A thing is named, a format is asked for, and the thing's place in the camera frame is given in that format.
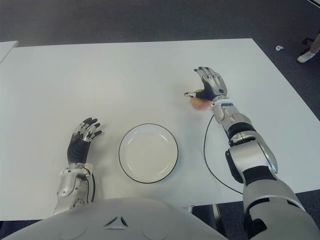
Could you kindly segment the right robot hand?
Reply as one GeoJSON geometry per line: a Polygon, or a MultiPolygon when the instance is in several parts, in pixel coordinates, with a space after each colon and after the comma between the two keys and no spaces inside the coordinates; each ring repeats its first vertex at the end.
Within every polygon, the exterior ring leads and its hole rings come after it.
{"type": "Polygon", "coordinates": [[[199,75],[203,89],[198,92],[186,92],[185,97],[215,102],[227,99],[227,87],[223,78],[210,67],[199,66],[194,71],[199,75]]]}

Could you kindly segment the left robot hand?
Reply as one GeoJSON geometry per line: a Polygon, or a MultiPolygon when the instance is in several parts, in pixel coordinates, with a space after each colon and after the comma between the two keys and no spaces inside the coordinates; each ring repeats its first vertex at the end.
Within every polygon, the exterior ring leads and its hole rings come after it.
{"type": "Polygon", "coordinates": [[[83,120],[72,133],[68,148],[68,164],[85,164],[89,148],[93,139],[99,136],[103,131],[98,130],[100,123],[97,118],[89,117],[83,120]]]}

